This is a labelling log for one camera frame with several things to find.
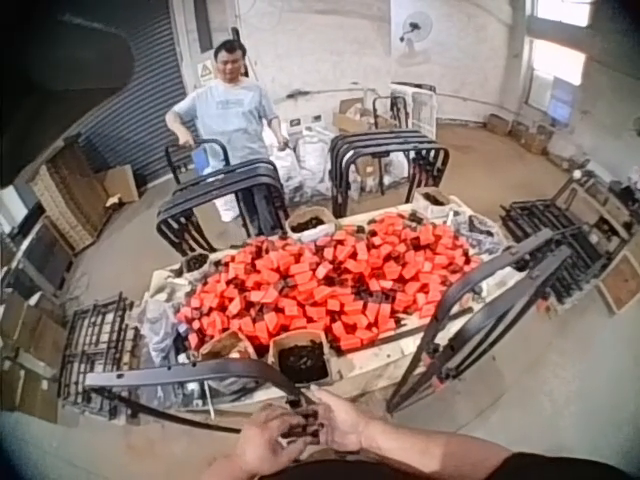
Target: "gray t-shirt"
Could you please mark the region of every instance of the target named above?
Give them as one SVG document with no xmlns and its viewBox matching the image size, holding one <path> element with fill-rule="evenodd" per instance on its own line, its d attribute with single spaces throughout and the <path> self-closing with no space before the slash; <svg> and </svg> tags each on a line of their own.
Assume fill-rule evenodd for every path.
<svg viewBox="0 0 640 480">
<path fill-rule="evenodd" d="M 202 138 L 224 143 L 232 164 L 269 157 L 262 138 L 263 121 L 277 115 L 267 92 L 253 80 L 243 78 L 237 85 L 214 80 L 172 110 L 182 120 L 195 120 Z M 224 166 L 217 147 L 207 147 L 207 154 L 211 167 Z"/>
</svg>

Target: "pile of red blocks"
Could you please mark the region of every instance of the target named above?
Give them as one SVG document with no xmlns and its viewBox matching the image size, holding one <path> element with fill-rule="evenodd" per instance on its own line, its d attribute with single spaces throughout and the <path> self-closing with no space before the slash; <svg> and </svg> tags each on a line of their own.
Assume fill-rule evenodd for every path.
<svg viewBox="0 0 640 480">
<path fill-rule="evenodd" d="M 315 243 L 252 239 L 218 262 L 177 318 L 196 351 L 228 329 L 257 351 L 304 329 L 350 351 L 395 330 L 399 314 L 429 321 L 444 290 L 479 263 L 449 227 L 389 213 Z"/>
</svg>

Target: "forearm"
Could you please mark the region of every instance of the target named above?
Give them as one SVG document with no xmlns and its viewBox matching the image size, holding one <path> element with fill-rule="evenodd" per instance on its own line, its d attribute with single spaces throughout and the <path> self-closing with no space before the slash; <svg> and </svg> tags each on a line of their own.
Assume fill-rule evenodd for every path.
<svg viewBox="0 0 640 480">
<path fill-rule="evenodd" d="M 279 117 L 274 117 L 271 120 L 269 120 L 269 128 L 271 129 L 273 134 L 276 136 L 277 140 L 282 140 L 284 138 L 284 135 L 282 135 L 282 127 L 280 125 Z"/>
<path fill-rule="evenodd" d="M 169 112 L 167 112 L 164 120 L 167 123 L 167 127 L 169 127 L 169 129 L 176 135 L 180 135 L 185 132 L 189 133 L 189 129 L 182 123 L 180 115 L 173 110 L 169 110 Z"/>
<path fill-rule="evenodd" d="M 233 457 L 217 459 L 205 472 L 202 480 L 253 480 L 254 475 L 247 474 Z"/>
<path fill-rule="evenodd" d="M 363 446 L 436 479 L 484 479 L 511 454 L 479 438 L 403 429 L 377 420 L 367 425 Z"/>
</svg>

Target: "black wire rack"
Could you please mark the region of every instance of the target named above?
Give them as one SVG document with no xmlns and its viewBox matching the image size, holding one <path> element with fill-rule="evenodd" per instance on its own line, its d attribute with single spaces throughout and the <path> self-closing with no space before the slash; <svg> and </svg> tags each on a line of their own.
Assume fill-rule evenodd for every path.
<svg viewBox="0 0 640 480">
<path fill-rule="evenodd" d="M 133 302 L 123 296 L 95 302 L 71 314 L 62 357 L 58 396 L 63 405 L 108 420 L 118 405 L 84 388 L 87 374 L 127 369 L 138 330 L 126 322 Z"/>
<path fill-rule="evenodd" d="M 571 249 L 571 256 L 550 285 L 558 303 L 565 304 L 606 268 L 609 258 L 591 243 L 583 222 L 574 219 L 553 200 L 513 202 L 508 207 L 502 206 L 502 210 L 502 224 L 516 242 L 522 242 L 545 228 L 554 233 L 551 242 L 532 253 L 533 258 L 546 255 L 550 249 L 560 245 Z"/>
</svg>

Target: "hand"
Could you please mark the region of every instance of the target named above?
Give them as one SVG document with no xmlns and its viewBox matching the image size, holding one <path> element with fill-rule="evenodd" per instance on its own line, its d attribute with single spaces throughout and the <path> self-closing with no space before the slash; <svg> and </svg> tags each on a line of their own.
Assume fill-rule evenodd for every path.
<svg viewBox="0 0 640 480">
<path fill-rule="evenodd" d="M 286 137 L 280 137 L 278 139 L 278 151 L 284 152 L 287 148 L 289 148 L 289 139 Z"/>
<path fill-rule="evenodd" d="M 247 422 L 240 433 L 233 461 L 247 477 L 270 475 L 289 466 L 311 443 L 303 437 L 282 446 L 279 438 L 304 419 L 284 407 L 266 405 Z"/>
<path fill-rule="evenodd" d="M 185 129 L 184 132 L 178 133 L 178 144 L 183 147 L 194 148 L 196 146 L 196 141 L 193 139 L 191 132 Z"/>
<path fill-rule="evenodd" d="M 321 402 L 318 423 L 324 424 L 320 430 L 320 443 L 342 452 L 356 452 L 363 448 L 364 434 L 371 419 L 356 406 L 343 398 L 321 389 L 312 389 Z"/>
</svg>

